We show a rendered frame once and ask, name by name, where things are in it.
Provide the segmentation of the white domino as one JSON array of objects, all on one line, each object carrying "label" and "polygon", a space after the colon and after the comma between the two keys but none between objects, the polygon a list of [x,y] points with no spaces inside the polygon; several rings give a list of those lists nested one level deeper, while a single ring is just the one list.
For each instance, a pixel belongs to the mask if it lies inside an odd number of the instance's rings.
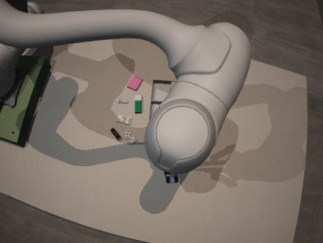
[{"label": "white domino", "polygon": [[122,116],[122,115],[119,115],[117,118],[117,122],[121,122],[121,123],[127,124],[127,125],[130,125],[131,120],[132,120],[132,118]]},{"label": "white domino", "polygon": [[129,130],[124,132],[123,135],[132,145],[137,141],[137,139],[134,137],[134,135]]}]

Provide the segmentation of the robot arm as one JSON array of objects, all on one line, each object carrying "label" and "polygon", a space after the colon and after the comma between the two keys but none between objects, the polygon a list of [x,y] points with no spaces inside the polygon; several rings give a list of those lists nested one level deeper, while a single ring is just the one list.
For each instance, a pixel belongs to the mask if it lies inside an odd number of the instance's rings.
[{"label": "robot arm", "polygon": [[149,159],[172,174],[206,160],[249,71],[252,51],[243,30],[226,22],[189,26],[137,9],[43,13],[34,2],[0,0],[0,110],[3,104],[16,106],[28,73],[16,63],[26,49],[143,39],[165,53],[177,79],[147,124]]}]

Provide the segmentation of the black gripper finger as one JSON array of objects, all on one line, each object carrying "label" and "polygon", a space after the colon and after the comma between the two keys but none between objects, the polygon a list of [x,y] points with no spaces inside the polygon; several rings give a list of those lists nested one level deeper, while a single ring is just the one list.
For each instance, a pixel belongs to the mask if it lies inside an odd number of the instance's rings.
[{"label": "black gripper finger", "polygon": [[179,181],[178,178],[177,178],[177,174],[165,173],[165,178],[166,178],[167,183],[178,183],[178,181]]}]

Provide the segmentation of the grey three-compartment bin rack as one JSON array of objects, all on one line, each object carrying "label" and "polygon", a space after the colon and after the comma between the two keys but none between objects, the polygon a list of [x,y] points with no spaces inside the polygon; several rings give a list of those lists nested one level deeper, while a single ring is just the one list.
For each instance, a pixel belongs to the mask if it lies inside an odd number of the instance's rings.
[{"label": "grey three-compartment bin rack", "polygon": [[149,120],[151,119],[151,116],[153,115],[155,109],[167,97],[167,95],[169,94],[170,90],[175,85],[175,83],[176,83],[176,81],[154,80],[153,79]]}]

